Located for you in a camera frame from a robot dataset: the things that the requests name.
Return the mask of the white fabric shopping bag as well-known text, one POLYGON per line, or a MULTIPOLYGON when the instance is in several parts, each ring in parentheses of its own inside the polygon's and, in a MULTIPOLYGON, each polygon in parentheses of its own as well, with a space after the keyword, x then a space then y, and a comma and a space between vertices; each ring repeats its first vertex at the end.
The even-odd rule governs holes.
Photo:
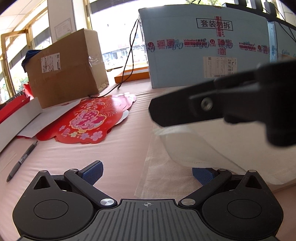
POLYGON ((275 147, 260 123, 231 125, 213 120, 161 128, 151 140, 135 195, 141 199, 180 200, 200 188, 193 168, 256 170, 273 192, 295 185, 295 147, 275 147))

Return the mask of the large light blue carton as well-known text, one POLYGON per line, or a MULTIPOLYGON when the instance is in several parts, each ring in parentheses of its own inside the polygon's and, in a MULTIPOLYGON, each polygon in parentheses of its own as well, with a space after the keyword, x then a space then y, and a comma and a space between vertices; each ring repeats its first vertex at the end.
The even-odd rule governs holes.
POLYGON ((153 88, 205 82, 268 63, 266 18, 239 9, 179 4, 139 10, 153 88))

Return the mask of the white flat box lid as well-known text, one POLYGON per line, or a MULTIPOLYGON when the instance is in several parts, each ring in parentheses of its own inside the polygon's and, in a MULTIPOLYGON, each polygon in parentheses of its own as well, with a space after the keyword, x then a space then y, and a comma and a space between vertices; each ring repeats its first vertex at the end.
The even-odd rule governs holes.
POLYGON ((0 129, 0 151, 41 112, 42 107, 39 100, 34 98, 5 119, 0 129))

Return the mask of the red gift boxes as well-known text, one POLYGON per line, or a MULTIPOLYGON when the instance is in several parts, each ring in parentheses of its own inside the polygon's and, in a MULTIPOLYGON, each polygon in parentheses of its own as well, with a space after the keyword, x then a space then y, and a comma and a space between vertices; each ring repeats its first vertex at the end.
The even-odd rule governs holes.
POLYGON ((11 97, 5 103, 1 104, 0 123, 5 121, 14 112, 27 104, 30 101, 31 97, 34 98, 30 85, 27 83, 24 84, 23 87, 24 89, 22 91, 11 97))

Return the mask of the orange flat box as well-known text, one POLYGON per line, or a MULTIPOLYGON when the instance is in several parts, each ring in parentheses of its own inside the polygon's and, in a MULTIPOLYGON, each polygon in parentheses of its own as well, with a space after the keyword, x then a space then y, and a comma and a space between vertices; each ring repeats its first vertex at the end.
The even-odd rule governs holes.
POLYGON ((125 70, 123 81, 129 82, 129 81, 137 81, 142 79, 149 79, 148 67, 140 67, 140 68, 125 70))

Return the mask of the black marker pen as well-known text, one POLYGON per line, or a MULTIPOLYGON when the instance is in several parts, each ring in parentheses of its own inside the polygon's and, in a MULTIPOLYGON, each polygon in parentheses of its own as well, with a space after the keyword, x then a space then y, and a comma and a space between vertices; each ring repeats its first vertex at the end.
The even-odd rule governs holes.
POLYGON ((6 182, 10 182, 10 180, 15 176, 15 174, 17 173, 18 169, 20 168, 20 166, 23 164, 23 162, 27 159, 27 157, 29 156, 29 154, 36 148, 38 141, 35 141, 34 143, 32 143, 28 149, 24 152, 24 154, 21 156, 21 158, 17 161, 17 163, 14 165, 14 167, 12 168, 12 170, 10 171, 6 182))

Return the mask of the red paper-cut decoration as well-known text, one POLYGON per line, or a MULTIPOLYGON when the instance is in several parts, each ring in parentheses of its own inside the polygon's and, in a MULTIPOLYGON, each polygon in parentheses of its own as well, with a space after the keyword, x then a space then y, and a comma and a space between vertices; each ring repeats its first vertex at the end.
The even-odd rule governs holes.
POLYGON ((86 98, 43 128, 40 141, 54 138, 64 144, 97 144, 129 114, 136 96, 128 92, 100 98, 86 98))

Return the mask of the taped brown cardboard box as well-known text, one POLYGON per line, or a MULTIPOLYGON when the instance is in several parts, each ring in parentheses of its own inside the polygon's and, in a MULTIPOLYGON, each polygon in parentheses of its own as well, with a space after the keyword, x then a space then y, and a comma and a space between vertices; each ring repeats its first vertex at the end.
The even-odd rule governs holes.
POLYGON ((98 34, 81 29, 22 61, 33 97, 42 108, 95 95, 108 85, 98 34))

